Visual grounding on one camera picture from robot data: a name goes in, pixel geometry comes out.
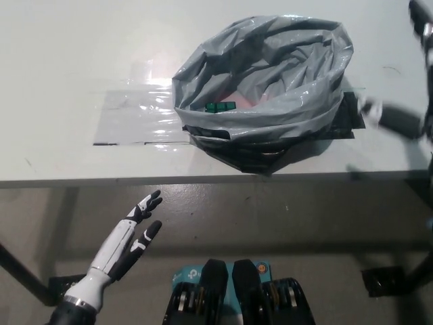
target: trash bag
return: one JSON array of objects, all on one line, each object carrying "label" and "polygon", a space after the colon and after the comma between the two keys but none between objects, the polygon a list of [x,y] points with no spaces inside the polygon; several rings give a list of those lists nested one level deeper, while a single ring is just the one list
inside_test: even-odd
[{"label": "trash bag", "polygon": [[[294,144],[333,121],[353,54],[343,25],[257,16],[205,41],[173,77],[173,100],[196,145],[249,173],[266,173]],[[236,108],[208,112],[212,103]]]}]

